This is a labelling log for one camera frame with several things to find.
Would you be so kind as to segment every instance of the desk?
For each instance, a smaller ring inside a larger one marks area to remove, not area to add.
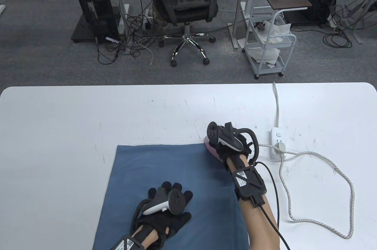
[[[366,83],[278,84],[287,149],[314,150],[354,183],[350,240],[312,224],[280,230],[292,249],[375,250],[377,94]],[[0,97],[0,249],[91,250],[117,145],[202,143],[210,121],[232,121],[268,143],[276,118],[271,84],[11,87]],[[277,179],[267,148],[260,160]],[[276,214],[268,173],[258,168]],[[350,190],[326,163],[287,160],[283,176],[297,217],[348,232]]]

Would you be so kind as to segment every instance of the blue mat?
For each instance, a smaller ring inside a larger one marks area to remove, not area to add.
[[[133,213],[148,190],[179,182],[194,197],[191,220],[164,250],[247,250],[249,243],[234,183],[204,144],[118,146],[93,250],[109,250],[130,234]]]

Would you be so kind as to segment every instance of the black glove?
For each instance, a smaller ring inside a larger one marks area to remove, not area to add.
[[[211,142],[209,142],[209,145],[214,148],[219,155],[219,158],[224,163],[225,169],[228,170],[228,165],[226,164],[226,159],[228,157],[237,156],[237,155],[245,155],[246,157],[252,152],[249,148],[249,145],[247,144],[246,138],[242,134],[238,134],[236,138],[241,141],[242,145],[244,146],[244,150],[239,152],[235,151],[232,148],[229,148],[226,145],[221,144],[220,142],[213,145]]]
[[[179,183],[174,183],[172,186],[170,182],[165,181],[162,185],[162,188],[165,189],[166,193],[168,193],[171,189],[179,189],[182,191],[182,185]],[[153,199],[156,195],[156,189],[151,188],[148,191],[148,197],[149,199]],[[191,191],[185,191],[183,193],[186,204],[192,199],[192,192]],[[141,215],[135,222],[135,225],[133,226],[133,231],[138,229],[141,225],[149,225],[153,229],[155,229],[158,233],[159,239],[154,242],[151,247],[152,249],[160,249],[167,238],[172,237],[175,235],[178,230],[180,230],[189,220],[191,219],[191,214],[189,212],[182,213],[180,215],[173,215],[170,210],[166,211],[158,211],[156,213],[153,213],[151,215]]]

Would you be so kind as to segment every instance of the qr code label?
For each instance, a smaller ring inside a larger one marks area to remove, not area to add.
[[[239,187],[243,187],[246,185],[246,181],[244,181],[243,179],[240,179],[237,176],[236,176],[236,179],[237,179]]]
[[[115,248],[115,250],[124,250],[124,240],[122,240],[119,245]]]
[[[243,178],[246,178],[246,179],[247,179],[247,176],[246,176],[246,174],[245,174],[244,171],[240,171],[240,172],[238,172],[237,174],[238,174],[239,176],[242,176]]]
[[[127,250],[130,250],[133,246],[133,241],[127,238]]]

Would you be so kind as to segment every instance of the white power strip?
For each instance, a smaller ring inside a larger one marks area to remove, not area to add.
[[[275,146],[276,148],[279,148],[280,150],[285,151],[285,144],[287,143],[287,135],[285,133],[284,129],[274,127],[271,129],[270,132],[270,137],[271,137],[271,145]],[[280,161],[280,152],[275,149],[270,149],[269,155],[271,159]]]

